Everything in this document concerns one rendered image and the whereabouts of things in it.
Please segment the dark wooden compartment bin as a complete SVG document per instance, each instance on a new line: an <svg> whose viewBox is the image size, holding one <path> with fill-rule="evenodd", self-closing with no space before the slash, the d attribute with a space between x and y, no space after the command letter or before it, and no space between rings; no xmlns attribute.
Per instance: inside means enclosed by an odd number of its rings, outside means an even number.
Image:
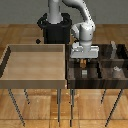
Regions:
<svg viewBox="0 0 128 128"><path fill-rule="evenodd" d="M71 46L66 46L66 76L69 89L128 89L128 50L117 44L116 56L111 59L112 45L99 44L99 56L91 59L85 69L70 57ZM114 73L113 68L121 68Z"/></svg>

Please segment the brown loaf of bread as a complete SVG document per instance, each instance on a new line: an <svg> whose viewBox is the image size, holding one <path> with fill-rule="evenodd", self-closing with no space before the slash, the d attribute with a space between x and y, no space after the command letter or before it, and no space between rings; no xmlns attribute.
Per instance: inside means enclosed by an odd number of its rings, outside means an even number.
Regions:
<svg viewBox="0 0 128 128"><path fill-rule="evenodd" d="M86 66L87 65L87 59L82 59L81 63Z"/></svg>

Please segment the thin metal table leg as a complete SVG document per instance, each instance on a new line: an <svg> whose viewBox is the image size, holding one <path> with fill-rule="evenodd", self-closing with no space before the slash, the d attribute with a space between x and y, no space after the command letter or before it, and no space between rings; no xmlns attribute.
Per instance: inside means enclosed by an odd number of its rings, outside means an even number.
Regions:
<svg viewBox="0 0 128 128"><path fill-rule="evenodd" d="M28 103L28 104L30 104L30 100L29 100L29 98L28 98L27 89L24 89L24 94L25 94L25 97L26 97L27 103Z"/></svg>
<svg viewBox="0 0 128 128"><path fill-rule="evenodd" d="M61 89L57 89L58 122L60 123Z"/></svg>
<svg viewBox="0 0 128 128"><path fill-rule="evenodd" d="M71 106L70 127L72 127L72 120L73 120L74 95L75 95L75 89L70 89L70 106Z"/></svg>
<svg viewBox="0 0 128 128"><path fill-rule="evenodd" d="M123 93L123 89L120 89L119 94L117 96L117 99L115 100L115 103L113 104L113 107L112 107L112 109L111 109L111 111L109 113L109 116L108 116L107 120L106 120L105 127L108 126L108 124L109 124L109 122L111 120L111 117L112 117L112 115L113 115L113 113L114 113L114 111L115 111L115 109L117 107L117 104L118 104L118 102L119 102L119 100L121 98L122 93Z"/></svg>
<svg viewBox="0 0 128 128"><path fill-rule="evenodd" d="M107 90L108 90L108 89L104 89L104 92L103 92L102 97L101 97L101 104L102 104L103 101L104 101L104 98L105 98L105 95L106 95Z"/></svg>
<svg viewBox="0 0 128 128"><path fill-rule="evenodd" d="M15 109L16 109L16 112L17 112L17 114L18 114L18 116L19 116L19 119L20 119L20 121L22 122L22 125L25 127L24 119L23 119L23 117L22 117L22 115L21 115L21 112L20 112L20 110L19 110L19 107L18 107L18 105L17 105L17 102L16 102L16 100L15 100L15 97L14 97L14 95L13 95L12 90L11 90L11 89L8 89L8 93L9 93L9 95L10 95L10 97L11 97L11 100L12 100L12 102L13 102L13 105L15 106Z"/></svg>

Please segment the small grey can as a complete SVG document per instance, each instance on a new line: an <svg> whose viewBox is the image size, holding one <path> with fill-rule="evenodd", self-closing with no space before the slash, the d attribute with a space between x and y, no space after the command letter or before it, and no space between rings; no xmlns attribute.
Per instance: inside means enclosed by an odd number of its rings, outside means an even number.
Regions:
<svg viewBox="0 0 128 128"><path fill-rule="evenodd" d="M121 68L119 68L119 67L117 67L117 66L115 66L114 68L113 68L113 72L114 73L119 73L121 71Z"/></svg>

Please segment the light wooden bin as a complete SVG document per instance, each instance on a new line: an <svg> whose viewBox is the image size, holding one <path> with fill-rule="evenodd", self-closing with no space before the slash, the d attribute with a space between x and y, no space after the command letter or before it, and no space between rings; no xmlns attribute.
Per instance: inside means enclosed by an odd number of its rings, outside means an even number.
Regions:
<svg viewBox="0 0 128 128"><path fill-rule="evenodd" d="M64 89L64 45L7 45L0 58L0 89Z"/></svg>

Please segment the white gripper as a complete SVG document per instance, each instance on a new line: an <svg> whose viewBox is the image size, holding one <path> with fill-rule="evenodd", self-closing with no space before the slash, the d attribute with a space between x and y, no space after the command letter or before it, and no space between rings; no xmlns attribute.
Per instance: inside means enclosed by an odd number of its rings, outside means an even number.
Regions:
<svg viewBox="0 0 128 128"><path fill-rule="evenodd" d="M98 46L91 46L90 49L87 50L83 46L80 46L78 43L73 43L70 57L75 59L92 59L98 57L98 52Z"/></svg>

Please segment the grey upright carton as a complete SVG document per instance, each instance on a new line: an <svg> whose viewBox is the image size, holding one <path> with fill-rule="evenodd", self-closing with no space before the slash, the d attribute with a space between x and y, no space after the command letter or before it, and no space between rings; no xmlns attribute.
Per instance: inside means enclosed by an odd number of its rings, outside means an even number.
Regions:
<svg viewBox="0 0 128 128"><path fill-rule="evenodd" d="M114 59L116 56L117 47L116 47L116 43L114 41L111 41L111 45L112 45L111 59Z"/></svg>

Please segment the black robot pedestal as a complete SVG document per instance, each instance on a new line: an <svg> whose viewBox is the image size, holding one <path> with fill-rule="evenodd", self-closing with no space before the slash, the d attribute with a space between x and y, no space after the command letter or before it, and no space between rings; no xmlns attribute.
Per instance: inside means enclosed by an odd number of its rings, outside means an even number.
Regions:
<svg viewBox="0 0 128 128"><path fill-rule="evenodd" d="M51 24L47 21L47 14L44 14L37 25L43 31L45 44L68 44L70 42L70 29L72 20L68 13L62 13L63 20L57 24Z"/></svg>

